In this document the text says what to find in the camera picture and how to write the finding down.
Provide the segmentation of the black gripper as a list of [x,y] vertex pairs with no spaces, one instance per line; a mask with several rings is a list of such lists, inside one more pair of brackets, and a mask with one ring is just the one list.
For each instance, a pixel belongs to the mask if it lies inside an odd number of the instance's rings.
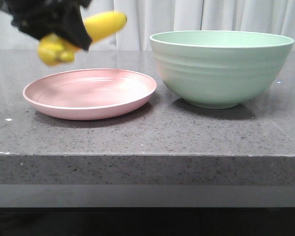
[[36,39],[54,33],[88,51],[92,39],[80,7],[89,4],[89,0],[0,0],[0,11],[12,16],[12,26]]

